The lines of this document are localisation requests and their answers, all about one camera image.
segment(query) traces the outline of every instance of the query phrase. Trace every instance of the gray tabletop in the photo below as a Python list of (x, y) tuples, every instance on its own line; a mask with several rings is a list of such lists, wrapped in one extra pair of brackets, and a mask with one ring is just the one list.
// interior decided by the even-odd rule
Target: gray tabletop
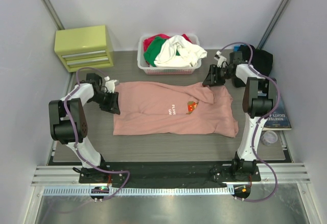
[[(210, 64), (216, 63), (213, 56), (216, 51), (208, 51), (202, 66), (191, 75), (147, 75), (137, 67), (137, 52), (115, 52), (114, 67), (103, 69), (112, 79), (120, 82), (154, 81), (169, 85), (191, 85), (202, 82)], [(81, 72), (80, 79), (86, 72)], [(94, 148), (106, 161), (215, 161), (230, 160), (234, 157), (243, 135), (245, 115), (242, 110), (244, 88), (235, 88), (231, 81), (226, 87), (233, 97), (232, 111), (239, 123), (236, 138), (218, 134), (210, 135), (175, 135), (154, 134), (144, 136), (113, 136), (113, 115), (103, 112), (95, 103), (86, 104), (84, 112), (88, 124), (88, 137)], [(265, 160), (285, 159), (279, 142), (264, 146), (259, 145), (258, 154)], [(54, 162), (78, 161), (73, 151), (57, 143)]]

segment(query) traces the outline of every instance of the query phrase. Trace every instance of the green cloth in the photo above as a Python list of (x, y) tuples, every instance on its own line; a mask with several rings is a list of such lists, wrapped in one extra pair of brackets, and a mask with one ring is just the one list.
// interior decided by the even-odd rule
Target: green cloth
[(147, 51), (144, 52), (144, 59), (153, 67), (156, 65), (154, 64), (155, 58), (158, 56), (158, 54), (161, 51), (161, 47), (164, 44), (166, 40), (156, 36), (154, 40), (151, 42), (149, 47), (147, 48)]

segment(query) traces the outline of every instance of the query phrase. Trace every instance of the drawer handle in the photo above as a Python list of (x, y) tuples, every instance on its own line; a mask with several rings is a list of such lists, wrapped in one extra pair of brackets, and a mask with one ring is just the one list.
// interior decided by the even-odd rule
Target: drawer handle
[(101, 61), (107, 61), (108, 58), (101, 58), (101, 59), (93, 59), (93, 60), (85, 60), (85, 61), (67, 61), (67, 65), (68, 66), (74, 66), (74, 65), (78, 65), (78, 64), (83, 64), (83, 63), (92, 63), (92, 62), (101, 62)]
[(87, 55), (93, 55), (93, 54), (99, 54), (99, 53), (105, 53), (106, 51), (97, 51), (97, 52), (84, 52), (84, 53), (77, 53), (77, 54), (71, 54), (71, 55), (64, 55), (62, 58), (68, 58), (68, 57), (80, 57), (80, 56), (87, 56)]

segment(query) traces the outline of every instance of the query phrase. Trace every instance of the small plastic cup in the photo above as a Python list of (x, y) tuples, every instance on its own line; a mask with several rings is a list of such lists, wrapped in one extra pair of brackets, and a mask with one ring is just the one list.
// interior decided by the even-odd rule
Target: small plastic cup
[(266, 131), (260, 138), (260, 141), (266, 145), (269, 146), (275, 142), (278, 141), (278, 135), (275, 131)]

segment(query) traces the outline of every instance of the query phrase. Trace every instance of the metal floor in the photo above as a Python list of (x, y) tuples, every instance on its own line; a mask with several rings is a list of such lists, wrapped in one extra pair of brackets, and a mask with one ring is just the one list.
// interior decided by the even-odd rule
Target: metal floor
[[(273, 187), (253, 185), (250, 199), (267, 196)], [(309, 223), (296, 184), (279, 185), (272, 198), (260, 203), (235, 201), (230, 195), (116, 197), (89, 203), (69, 214), (49, 209), (52, 205), (56, 210), (70, 211), (89, 200), (89, 196), (44, 196), (36, 224)]]
[[(114, 67), (104, 69), (113, 79), (120, 82), (154, 81), (170, 85), (191, 85), (202, 82), (209, 66), (215, 63), (216, 51), (208, 51), (208, 57), (202, 60), (201, 67), (191, 75), (146, 75), (137, 67), (137, 52), (115, 52)], [(82, 72), (80, 79), (85, 78)], [(103, 112), (95, 103), (84, 106), (88, 123), (88, 137), (94, 148), (107, 162), (118, 161), (216, 161), (230, 160), (234, 157), (243, 135), (245, 115), (242, 110), (244, 88), (235, 88), (230, 80), (226, 82), (228, 92), (233, 97), (232, 111), (239, 123), (236, 138), (218, 134), (210, 135), (174, 135), (155, 134), (145, 136), (113, 136), (113, 115)], [(280, 143), (264, 146), (260, 143), (259, 156), (264, 160), (284, 160), (285, 156)], [(53, 157), (54, 162), (77, 162), (73, 151), (60, 143), (57, 144)]]

